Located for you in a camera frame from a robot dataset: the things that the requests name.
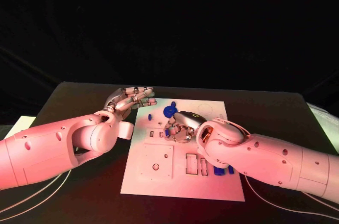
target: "black background curtain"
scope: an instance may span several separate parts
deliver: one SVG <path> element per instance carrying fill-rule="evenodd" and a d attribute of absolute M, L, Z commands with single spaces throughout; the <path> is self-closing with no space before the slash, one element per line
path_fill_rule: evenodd
<path fill-rule="evenodd" d="M 339 115 L 337 0 L 0 0 L 0 124 L 63 81 L 298 92 Z"/>

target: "robotic hand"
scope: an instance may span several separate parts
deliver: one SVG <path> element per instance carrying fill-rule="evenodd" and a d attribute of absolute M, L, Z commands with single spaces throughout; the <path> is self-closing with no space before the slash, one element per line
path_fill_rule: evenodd
<path fill-rule="evenodd" d="M 55 177 L 109 152 L 117 137 L 130 139 L 135 125 L 123 122 L 132 109 L 156 105 L 152 87 L 119 89 L 104 109 L 29 128 L 0 141 L 0 189 Z"/>
<path fill-rule="evenodd" d="M 192 112 L 178 112 L 166 139 L 190 142 L 197 135 L 198 153 L 208 162 L 262 182 L 299 190 L 339 203 L 339 157 L 250 132 L 236 123 L 213 121 Z"/>

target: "white cable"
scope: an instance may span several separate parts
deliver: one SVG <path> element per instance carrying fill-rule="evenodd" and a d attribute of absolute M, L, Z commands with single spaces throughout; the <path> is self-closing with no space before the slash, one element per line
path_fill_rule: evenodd
<path fill-rule="evenodd" d="M 8 211 L 9 209 L 12 209 L 15 206 L 18 206 L 19 204 L 22 204 L 25 201 L 28 201 L 32 197 L 35 197 L 57 181 L 57 179 L 61 177 L 61 175 L 51 181 L 51 183 L 37 192 L 34 193 L 27 199 L 24 199 L 21 202 L 18 202 L 16 204 L 14 204 L 12 206 L 9 206 L 8 208 L 5 208 L 3 210 L 0 210 L 0 213 Z"/>
<path fill-rule="evenodd" d="M 70 176 L 71 171 L 73 171 L 73 170 L 70 170 L 68 175 L 67 175 L 67 177 L 65 177 L 65 179 L 64 179 L 63 184 L 61 184 L 60 187 L 57 188 L 55 192 L 50 195 L 50 197 L 48 197 L 37 206 L 34 206 L 31 209 L 28 209 L 28 210 L 24 211 L 22 213 L 14 215 L 12 217 L 2 219 L 0 222 L 5 221 L 5 220 L 9 220 L 11 218 L 15 218 L 16 216 L 25 214 L 27 212 L 29 212 L 34 208 L 37 208 L 37 207 L 52 197 L 52 195 L 58 192 L 60 188 L 63 187 L 63 185 L 64 185 L 64 183 L 65 183 L 65 181 L 67 181 L 67 179 L 68 179 L 68 176 Z"/>
<path fill-rule="evenodd" d="M 285 209 L 285 210 L 288 210 L 288 211 L 291 211 L 291 212 L 295 212 L 295 213 L 314 214 L 314 215 L 319 215 L 319 216 L 324 216 L 324 217 L 327 217 L 327 218 L 332 218 L 332 219 L 335 219 L 335 220 L 339 220 L 339 218 L 335 218 L 335 217 L 332 217 L 332 216 L 329 216 L 329 215 L 325 215 L 325 214 L 321 214 L 321 213 L 312 213 L 312 212 L 305 212 L 305 211 L 292 210 L 292 209 L 289 209 L 289 208 L 283 208 L 283 207 L 278 206 L 275 203 L 269 202 L 269 201 L 259 195 L 259 193 L 256 192 L 254 189 L 253 189 L 253 192 L 254 192 L 254 194 L 259 196 L 259 198 L 260 198 L 265 202 L 267 202 L 270 205 L 273 205 L 273 206 L 278 207 L 278 208 L 282 208 L 282 209 Z"/>
<path fill-rule="evenodd" d="M 305 193 L 312 199 L 315 199 L 321 204 L 327 205 L 328 207 L 331 207 L 332 209 L 335 209 L 337 211 L 339 211 L 339 208 L 335 208 L 332 205 L 329 205 L 327 202 L 321 201 L 316 197 L 314 197 L 312 195 L 309 195 L 308 193 Z"/>

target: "blue object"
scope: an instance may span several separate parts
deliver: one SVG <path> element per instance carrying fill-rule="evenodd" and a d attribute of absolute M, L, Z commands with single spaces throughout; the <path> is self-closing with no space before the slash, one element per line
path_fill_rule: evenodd
<path fill-rule="evenodd" d="M 226 175 L 226 169 L 221 169 L 221 168 L 214 166 L 214 174 L 217 176 L 224 176 Z"/>
<path fill-rule="evenodd" d="M 230 172 L 230 174 L 236 174 L 236 170 L 231 165 L 228 166 L 228 172 Z"/>
<path fill-rule="evenodd" d="M 166 118 L 171 118 L 174 116 L 174 114 L 178 112 L 178 109 L 175 107 L 177 107 L 175 102 L 172 102 L 172 104 L 165 107 L 165 117 Z"/>

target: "table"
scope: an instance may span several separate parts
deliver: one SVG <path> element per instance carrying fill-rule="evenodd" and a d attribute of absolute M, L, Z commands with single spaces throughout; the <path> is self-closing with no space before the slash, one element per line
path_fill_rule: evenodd
<path fill-rule="evenodd" d="M 61 83 L 32 126 L 93 114 L 103 109 L 109 95 L 120 87 L 130 86 Z M 228 119 L 252 133 L 337 154 L 301 94 L 175 87 L 155 87 L 155 92 L 159 98 L 221 100 Z M 136 111 L 127 121 L 135 123 Z M 335 220 L 325 217 L 292 213 L 270 206 L 250 190 L 243 175 L 246 202 L 120 194 L 129 149 L 130 141 L 119 138 L 113 150 L 73 170 L 54 197 L 27 214 L 3 223 L 335 223 Z M 249 180 L 259 194 L 275 204 L 339 216 L 337 211 L 301 192 L 267 185 L 252 178 Z M 61 182 L 63 179 L 0 217 L 9 217 L 37 205 Z M 48 181 L 0 191 L 0 209 L 21 201 L 47 184 Z"/>

